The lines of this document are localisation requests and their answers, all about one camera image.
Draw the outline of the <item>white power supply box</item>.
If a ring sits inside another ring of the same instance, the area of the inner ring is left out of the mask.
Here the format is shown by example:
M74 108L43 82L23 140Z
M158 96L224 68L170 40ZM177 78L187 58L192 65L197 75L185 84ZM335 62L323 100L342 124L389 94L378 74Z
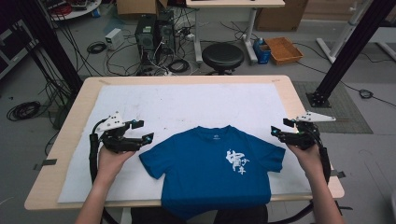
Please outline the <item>white power supply box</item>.
M110 33L105 36L107 47L110 50L115 50L124 43L124 37L122 30L119 28L113 29Z

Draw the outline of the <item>grey floor mat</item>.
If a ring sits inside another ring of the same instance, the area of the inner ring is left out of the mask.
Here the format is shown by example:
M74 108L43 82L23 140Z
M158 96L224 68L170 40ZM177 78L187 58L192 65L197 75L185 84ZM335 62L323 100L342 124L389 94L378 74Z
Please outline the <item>grey floor mat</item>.
M323 107L313 107L308 101L307 94L314 92L319 83L293 81L292 84L305 110L336 118L336 121L332 122L319 122L318 128L321 133L373 133L343 85L337 85L335 87L328 99L327 105Z

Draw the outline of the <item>white table mat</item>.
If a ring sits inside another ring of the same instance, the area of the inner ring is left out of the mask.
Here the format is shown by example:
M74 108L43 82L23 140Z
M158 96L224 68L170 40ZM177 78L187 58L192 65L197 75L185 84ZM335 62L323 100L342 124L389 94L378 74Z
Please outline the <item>white table mat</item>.
M154 133L152 144L142 147L137 155L175 133L196 126L221 128L232 125L268 143L286 148L270 132L283 126L287 115L281 102L280 89L274 83L222 84L145 84L105 85L98 93L81 134L78 146L69 163L66 179L58 203L82 203L90 188L91 176L88 156L89 134L101 119L116 112L123 120L143 120L144 127L128 130L127 137L140 138ZM107 201L159 201L165 175L154 179L145 171L138 156L127 161L112 186ZM273 199L280 195L307 195L310 193L304 172L295 157L286 151L280 173L269 173Z

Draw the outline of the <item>black metal stand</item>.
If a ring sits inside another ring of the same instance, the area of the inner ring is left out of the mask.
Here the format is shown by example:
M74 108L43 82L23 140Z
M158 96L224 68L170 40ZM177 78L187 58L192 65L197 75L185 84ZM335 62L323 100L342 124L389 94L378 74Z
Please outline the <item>black metal stand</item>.
M372 0L326 76L314 92L307 94L308 101L313 107L323 107L328 104L332 91L395 6L396 0Z
M29 31L47 52L71 93L77 95L83 81L78 76L77 70L69 60L57 35L50 27L38 0L14 0L14 2Z

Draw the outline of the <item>grey rack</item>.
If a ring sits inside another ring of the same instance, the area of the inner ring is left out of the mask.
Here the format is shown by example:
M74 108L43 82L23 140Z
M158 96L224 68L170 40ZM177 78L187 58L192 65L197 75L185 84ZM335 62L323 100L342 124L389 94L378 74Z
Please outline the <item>grey rack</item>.
M19 34L0 26L0 79L5 77L33 49L37 40L32 36L23 20L13 24Z

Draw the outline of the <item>black computer tower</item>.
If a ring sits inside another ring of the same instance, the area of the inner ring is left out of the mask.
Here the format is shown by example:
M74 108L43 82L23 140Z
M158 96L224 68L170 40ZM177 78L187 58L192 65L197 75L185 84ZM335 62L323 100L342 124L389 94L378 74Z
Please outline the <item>black computer tower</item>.
M154 51L156 49L156 16L154 14L142 15L134 32L136 44L142 64L154 62Z
M163 55L171 55L175 52L175 29L174 12L172 10L161 11L156 20L159 49L156 59L159 61Z

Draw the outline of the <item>blue box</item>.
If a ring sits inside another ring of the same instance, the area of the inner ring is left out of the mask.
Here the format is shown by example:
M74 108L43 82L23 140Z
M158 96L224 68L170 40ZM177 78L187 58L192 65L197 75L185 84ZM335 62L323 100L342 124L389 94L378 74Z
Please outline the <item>blue box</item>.
M258 59L258 64L267 64L271 57L271 49L262 38L255 40L253 49Z

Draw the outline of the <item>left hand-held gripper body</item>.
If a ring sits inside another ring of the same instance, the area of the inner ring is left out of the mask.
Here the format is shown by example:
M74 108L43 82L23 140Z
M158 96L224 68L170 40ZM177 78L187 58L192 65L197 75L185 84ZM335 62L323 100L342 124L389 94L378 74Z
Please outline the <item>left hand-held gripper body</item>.
M128 130L135 129L136 120L124 121L119 111L106 119L100 120L95 126L96 132L102 132L100 139L105 147L113 152L137 151L138 143L124 135Z

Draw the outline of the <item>person's left hand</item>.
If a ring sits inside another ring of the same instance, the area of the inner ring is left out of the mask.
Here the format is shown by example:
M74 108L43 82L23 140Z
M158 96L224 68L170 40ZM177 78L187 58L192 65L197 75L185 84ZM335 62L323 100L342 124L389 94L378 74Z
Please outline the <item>person's left hand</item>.
M113 152L102 147L99 152L98 173L95 181L101 185L111 185L123 164L134 155L133 151Z

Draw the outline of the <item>round white table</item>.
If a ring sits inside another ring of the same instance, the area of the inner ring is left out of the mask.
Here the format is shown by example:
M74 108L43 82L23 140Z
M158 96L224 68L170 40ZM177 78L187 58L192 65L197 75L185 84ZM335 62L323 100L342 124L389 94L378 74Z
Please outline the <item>round white table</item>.
M53 21L74 19L89 13L97 14L102 0L39 0Z

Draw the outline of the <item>large cardboard box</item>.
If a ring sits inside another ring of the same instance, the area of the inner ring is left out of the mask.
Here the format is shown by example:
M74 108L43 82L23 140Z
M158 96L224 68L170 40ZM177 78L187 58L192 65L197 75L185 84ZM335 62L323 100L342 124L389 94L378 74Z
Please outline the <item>large cardboard box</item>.
M308 0L283 0L283 7L261 8L255 29L261 32L295 32L304 15Z

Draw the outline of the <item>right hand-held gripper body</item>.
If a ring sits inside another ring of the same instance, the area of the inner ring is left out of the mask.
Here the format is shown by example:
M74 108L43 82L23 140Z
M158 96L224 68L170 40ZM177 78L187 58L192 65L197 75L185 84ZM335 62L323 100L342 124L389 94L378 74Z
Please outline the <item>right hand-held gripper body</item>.
M301 149L308 149L320 142L317 122L333 122L336 121L336 118L312 111L306 111L301 116L297 116L295 120L296 125L294 128L297 129L297 133L293 135L290 144L298 146Z

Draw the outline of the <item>white metal stand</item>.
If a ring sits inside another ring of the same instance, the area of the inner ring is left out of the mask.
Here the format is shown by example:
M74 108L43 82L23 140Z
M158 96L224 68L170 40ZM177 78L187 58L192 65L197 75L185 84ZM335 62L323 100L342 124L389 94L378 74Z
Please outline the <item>white metal stand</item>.
M330 63L334 63L337 55L340 53L342 47L350 38L351 34L357 27L359 20L365 10L370 6L372 0L356 0L350 10L353 12L350 19L346 22L341 34L336 38L333 44L329 47L322 38L317 38L316 42L325 54Z

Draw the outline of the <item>person's dark pants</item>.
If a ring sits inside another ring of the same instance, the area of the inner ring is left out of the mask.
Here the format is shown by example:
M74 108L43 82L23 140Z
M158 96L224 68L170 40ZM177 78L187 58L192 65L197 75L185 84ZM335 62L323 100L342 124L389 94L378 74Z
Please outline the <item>person's dark pants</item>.
M132 208L131 218L132 224L188 224L162 207ZM218 210L212 224L268 224L267 207Z

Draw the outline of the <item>blue printed T-shirt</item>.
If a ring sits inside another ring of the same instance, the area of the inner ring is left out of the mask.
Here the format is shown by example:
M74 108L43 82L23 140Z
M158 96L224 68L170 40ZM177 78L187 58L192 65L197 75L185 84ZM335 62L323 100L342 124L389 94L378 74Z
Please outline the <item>blue printed T-shirt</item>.
M269 203L268 174L281 171L284 155L284 148L226 126L174 134L139 159L150 176L164 178L162 207L187 220Z

